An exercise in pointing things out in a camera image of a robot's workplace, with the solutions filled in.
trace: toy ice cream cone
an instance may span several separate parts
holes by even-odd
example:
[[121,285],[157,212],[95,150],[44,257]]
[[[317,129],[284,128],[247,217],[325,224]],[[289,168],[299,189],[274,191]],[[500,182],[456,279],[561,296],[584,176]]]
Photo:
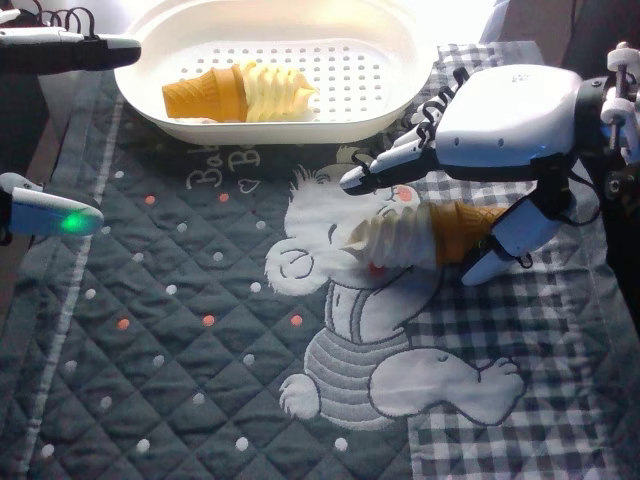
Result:
[[216,70],[162,87],[169,118],[247,119],[248,105],[240,67]]
[[295,69],[248,62],[162,88],[169,118],[265,122],[308,108],[316,92]]
[[379,268],[460,263],[504,211],[462,202],[422,203],[401,214],[391,211],[365,220],[353,230],[343,250]]

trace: robotic hand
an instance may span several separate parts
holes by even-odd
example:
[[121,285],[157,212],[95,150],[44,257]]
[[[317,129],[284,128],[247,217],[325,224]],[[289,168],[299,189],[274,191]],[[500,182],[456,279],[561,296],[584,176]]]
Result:
[[354,156],[359,166],[341,186],[349,195],[364,195],[437,170],[467,181],[537,181],[467,254],[462,282],[481,284],[514,262],[526,268],[529,253],[563,224],[583,226],[599,215],[583,223],[569,218],[575,208],[569,179],[593,187],[572,172],[578,156],[622,158],[629,165],[609,177],[607,198],[640,187],[640,52],[622,43],[609,54],[608,67],[615,74],[587,81],[538,65],[497,67],[471,77],[458,70],[455,91],[444,87],[426,102],[413,118],[421,123],[370,165]]
[[[46,12],[40,3],[38,14],[22,10],[0,10],[0,74],[50,75],[76,70],[110,70],[140,59],[140,43],[119,35],[96,35],[94,18],[84,8]],[[89,36],[69,32],[71,18],[80,30],[76,10],[90,19]],[[43,14],[51,23],[43,26]],[[2,28],[31,17],[33,26]],[[15,173],[0,175],[0,245],[8,245],[12,233],[27,235],[75,235],[95,233],[104,218],[93,198],[75,192],[61,192],[36,185]]]

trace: white stitched line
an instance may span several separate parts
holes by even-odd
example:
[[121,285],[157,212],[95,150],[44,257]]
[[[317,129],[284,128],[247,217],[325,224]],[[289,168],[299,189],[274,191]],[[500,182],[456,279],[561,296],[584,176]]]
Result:
[[[100,173],[98,181],[94,189],[94,199],[98,204],[102,203],[102,194],[107,185],[107,179],[109,177],[109,170],[111,169],[111,163],[113,160],[113,152],[115,151],[116,138],[118,135],[118,127],[122,120],[122,109],[124,107],[124,99],[118,96],[116,106],[113,110],[113,116],[111,117],[111,126],[109,127],[109,134],[107,136],[107,145],[104,149],[104,155],[102,157],[102,165],[100,167]],[[67,297],[62,306],[62,311],[58,319],[58,325],[56,326],[56,333],[51,342],[51,350],[47,356],[47,362],[42,373],[42,379],[36,393],[36,401],[33,408],[33,414],[29,420],[29,427],[27,429],[27,436],[25,440],[24,452],[22,455],[22,461],[18,466],[18,472],[20,478],[26,478],[26,474],[29,471],[29,465],[33,458],[33,450],[36,445],[36,440],[40,434],[40,426],[42,425],[42,416],[44,414],[44,407],[49,398],[49,391],[51,389],[51,383],[53,376],[58,368],[58,362],[60,361],[60,354],[65,340],[67,339],[67,333],[71,325],[71,317],[78,301],[78,295],[80,293],[80,283],[84,275],[84,269],[87,266],[87,259],[89,257],[89,250],[91,249],[91,238],[85,237],[80,247],[80,252],[76,257],[76,262],[73,268],[73,277],[71,279],[71,286],[67,292]]]

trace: perforated tray bottom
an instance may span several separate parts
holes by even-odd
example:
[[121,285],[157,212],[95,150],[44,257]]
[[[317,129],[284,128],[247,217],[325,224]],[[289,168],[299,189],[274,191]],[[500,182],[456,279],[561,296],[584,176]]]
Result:
[[[319,90],[309,112],[287,121],[350,122],[387,112],[393,65],[371,46],[354,40],[305,42],[215,42],[182,50],[163,62],[167,83],[194,78],[209,68],[255,60],[299,69]],[[184,124],[215,123],[180,119]]]

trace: white robot shell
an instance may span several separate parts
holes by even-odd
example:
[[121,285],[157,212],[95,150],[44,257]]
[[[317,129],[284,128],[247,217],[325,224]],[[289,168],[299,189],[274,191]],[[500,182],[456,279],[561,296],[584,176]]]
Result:
[[475,73],[438,126],[440,165],[519,167],[535,158],[569,153],[581,84],[574,72],[540,65]]

